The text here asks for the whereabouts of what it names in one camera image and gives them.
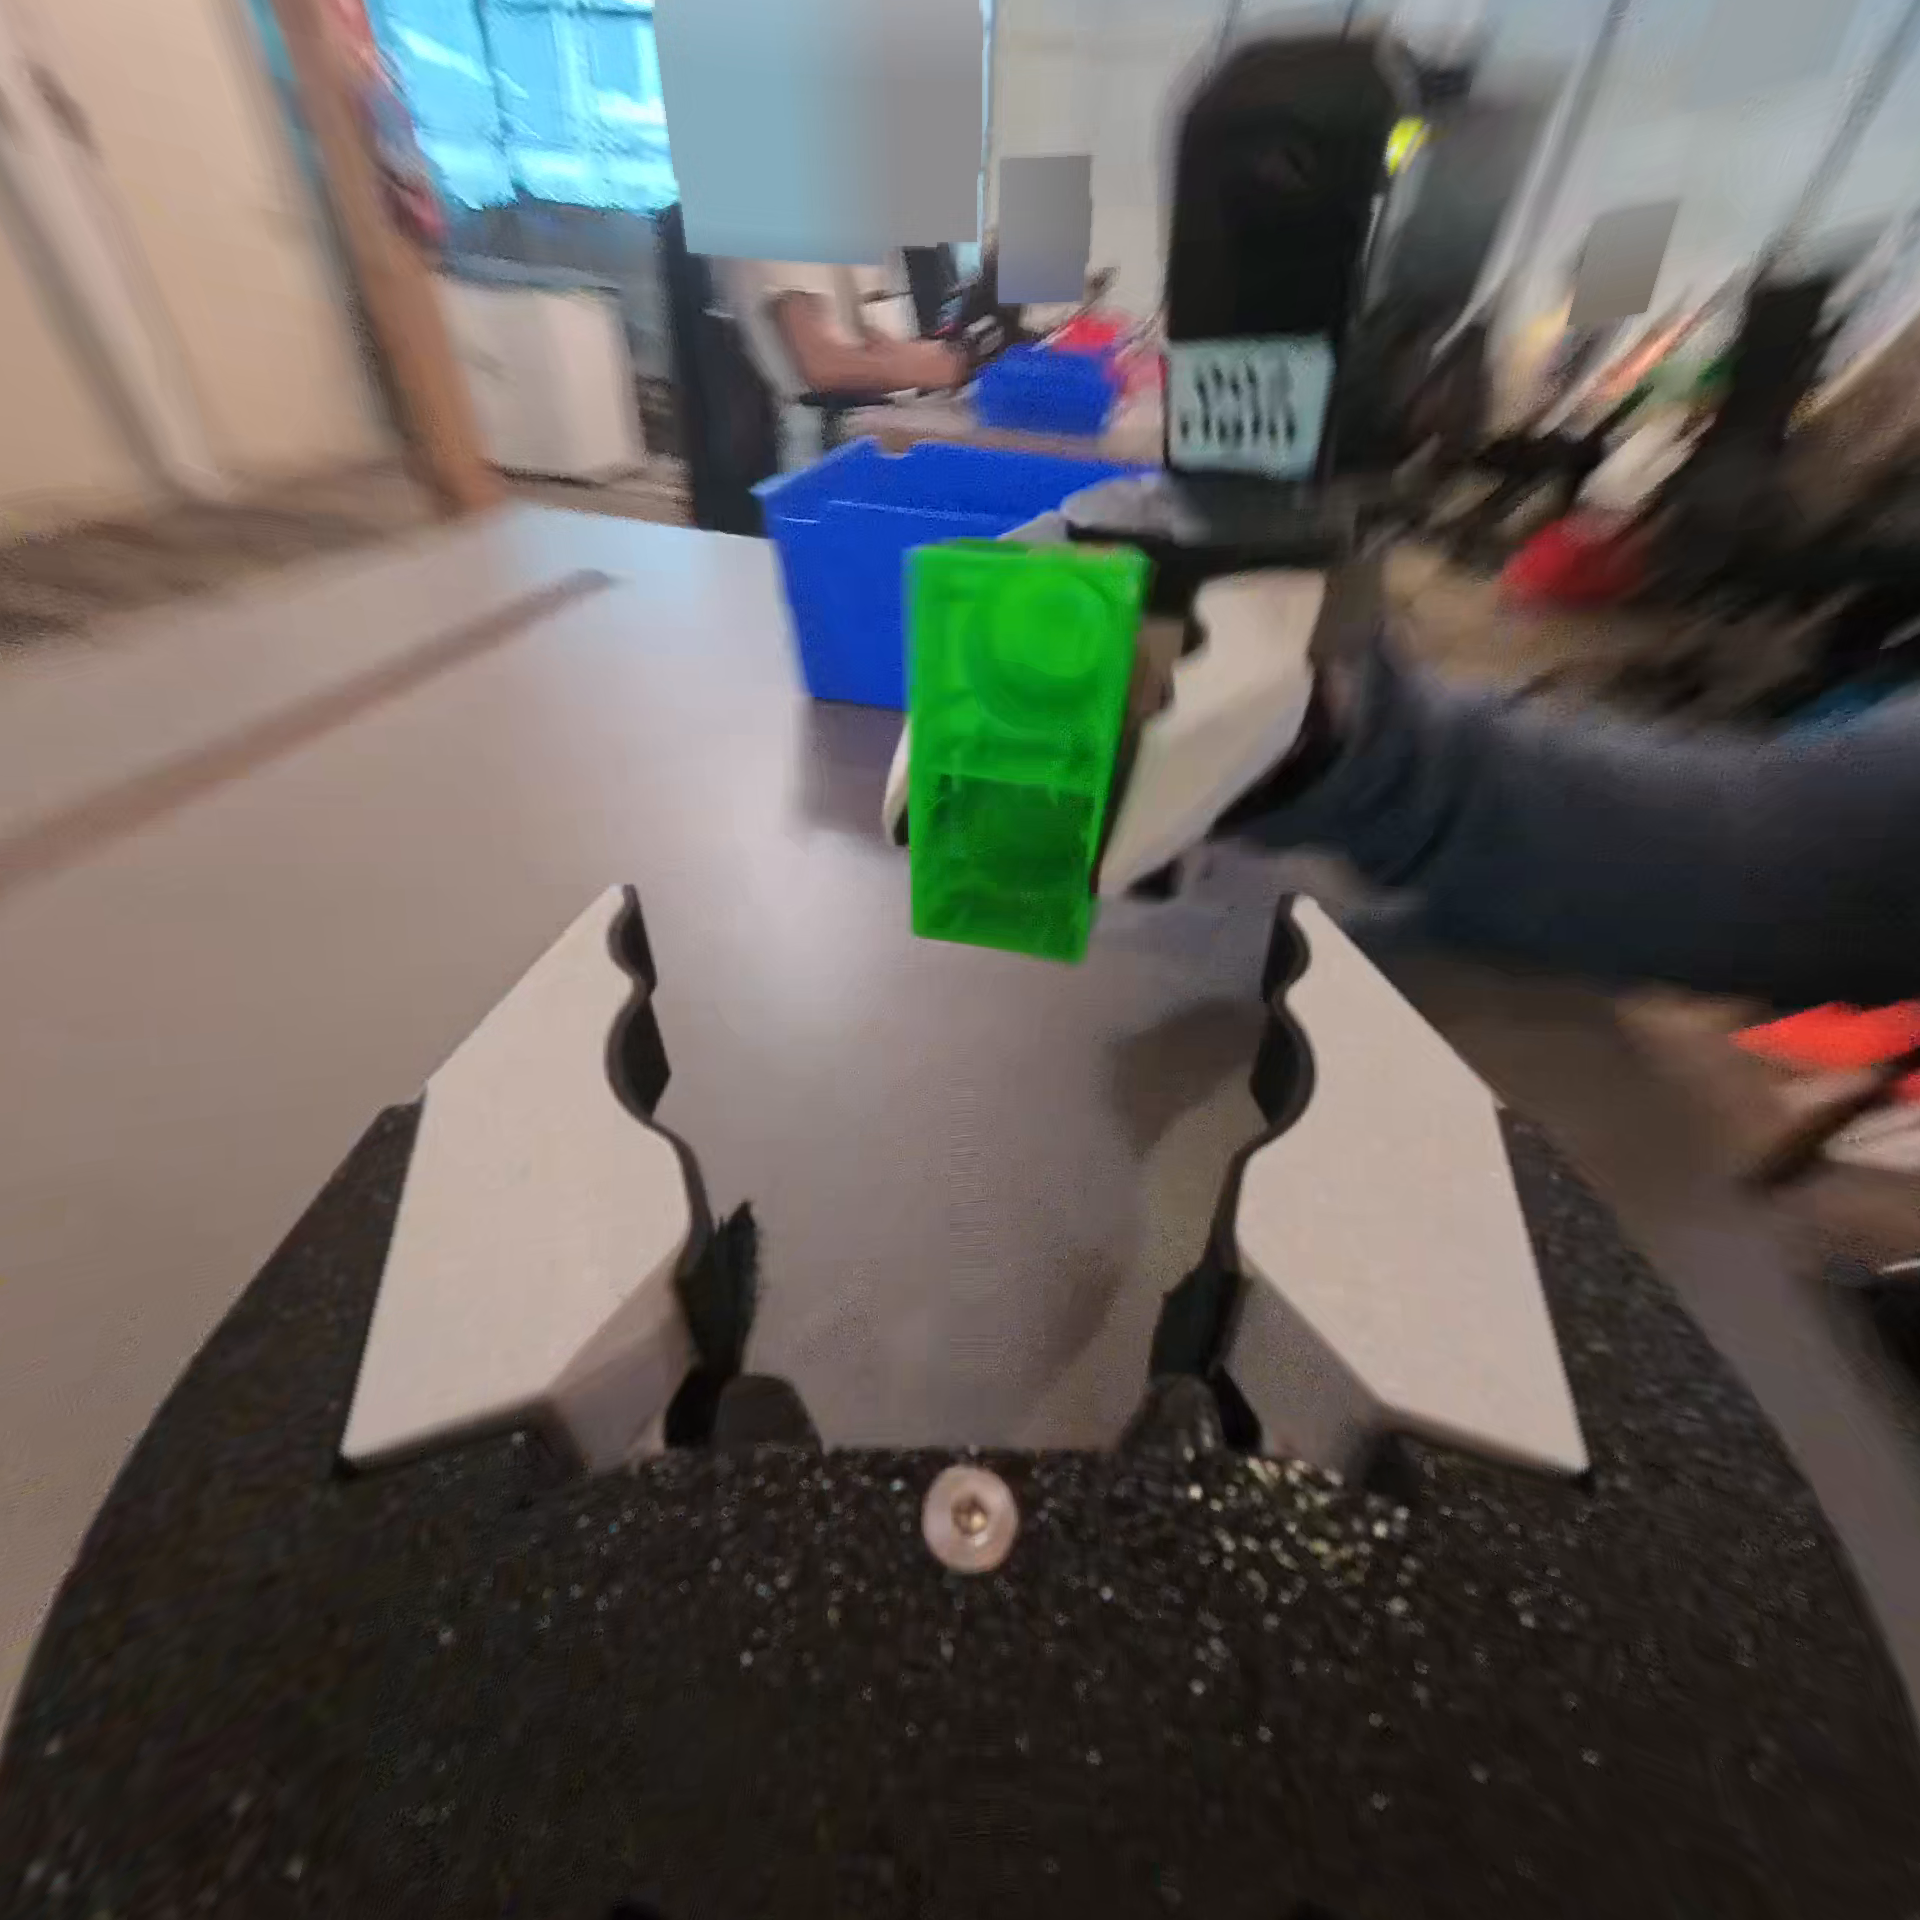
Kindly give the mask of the red object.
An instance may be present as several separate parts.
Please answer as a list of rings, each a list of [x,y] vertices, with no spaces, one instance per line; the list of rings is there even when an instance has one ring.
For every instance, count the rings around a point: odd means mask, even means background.
[[[1642,513],[1575,510],[1527,534],[1501,569],[1513,608],[1606,610],[1637,600],[1649,581]]]

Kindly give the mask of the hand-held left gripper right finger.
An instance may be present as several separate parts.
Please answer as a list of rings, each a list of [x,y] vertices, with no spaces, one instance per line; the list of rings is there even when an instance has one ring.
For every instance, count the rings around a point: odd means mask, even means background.
[[[1501,1100],[1334,920],[1280,904],[1234,1150],[1152,1388],[1344,1481],[1403,1446],[1583,1481],[1592,1451]]]

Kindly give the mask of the person's right forearm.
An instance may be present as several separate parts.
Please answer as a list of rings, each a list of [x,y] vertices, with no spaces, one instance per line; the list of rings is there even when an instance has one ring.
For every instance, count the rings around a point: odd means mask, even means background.
[[[1229,813],[1448,947],[1785,1011],[1919,989],[1919,702],[1688,729],[1450,686],[1385,638]]]

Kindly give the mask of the black partition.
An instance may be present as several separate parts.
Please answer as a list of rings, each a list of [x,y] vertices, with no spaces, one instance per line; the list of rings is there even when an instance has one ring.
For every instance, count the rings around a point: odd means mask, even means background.
[[[679,202],[657,216],[657,261],[694,523],[765,539],[758,486],[779,470],[775,392],[725,312],[712,264],[688,249]]]

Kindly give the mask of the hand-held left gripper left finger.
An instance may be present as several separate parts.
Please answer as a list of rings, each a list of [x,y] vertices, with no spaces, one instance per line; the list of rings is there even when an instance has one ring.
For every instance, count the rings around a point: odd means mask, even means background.
[[[589,1473],[690,1443],[752,1285],[671,1081],[632,884],[609,886],[423,1088],[341,1460],[507,1432]]]

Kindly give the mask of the small blue bin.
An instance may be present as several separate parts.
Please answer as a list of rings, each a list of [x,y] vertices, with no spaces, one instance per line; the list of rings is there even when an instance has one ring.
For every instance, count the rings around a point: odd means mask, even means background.
[[[981,426],[1056,438],[1099,438],[1120,401],[1120,373],[1105,353],[1042,344],[1009,348],[971,382]]]

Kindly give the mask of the wooden post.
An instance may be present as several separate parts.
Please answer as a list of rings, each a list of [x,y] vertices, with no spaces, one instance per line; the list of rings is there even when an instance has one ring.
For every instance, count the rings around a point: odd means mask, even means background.
[[[446,211],[361,2],[272,2],[376,370],[414,481],[454,518],[504,499],[442,301]]]

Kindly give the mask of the white recycling cabinet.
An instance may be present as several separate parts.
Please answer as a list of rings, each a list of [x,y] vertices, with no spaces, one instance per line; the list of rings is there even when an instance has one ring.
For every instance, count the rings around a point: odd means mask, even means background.
[[[603,486],[648,459],[616,285],[483,261],[439,298],[487,459],[510,478]]]

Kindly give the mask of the blue bin with tag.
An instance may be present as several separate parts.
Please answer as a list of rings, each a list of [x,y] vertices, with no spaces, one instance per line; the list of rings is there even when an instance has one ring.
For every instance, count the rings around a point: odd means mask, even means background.
[[[925,544],[994,539],[1070,494],[1143,464],[927,442],[904,452],[849,442],[752,491],[774,539],[807,694],[899,714],[906,707],[906,555]]]

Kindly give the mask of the green translucent block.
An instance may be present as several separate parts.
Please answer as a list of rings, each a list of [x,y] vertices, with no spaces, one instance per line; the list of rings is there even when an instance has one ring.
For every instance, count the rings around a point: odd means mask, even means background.
[[[1130,544],[952,539],[909,555],[917,937],[1087,957],[1149,586]]]

